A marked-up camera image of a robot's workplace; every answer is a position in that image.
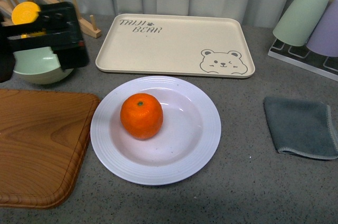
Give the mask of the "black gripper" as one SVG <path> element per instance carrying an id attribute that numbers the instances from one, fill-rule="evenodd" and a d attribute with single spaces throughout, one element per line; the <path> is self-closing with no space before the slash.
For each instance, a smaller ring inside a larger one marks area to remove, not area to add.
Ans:
<path id="1" fill-rule="evenodd" d="M 62 70 L 82 68 L 89 63 L 86 44 L 79 41 L 79 21 L 70 2 L 39 5 L 33 23 L 4 26 L 1 18 L 1 82 L 14 75 L 15 51 L 51 47 Z"/>

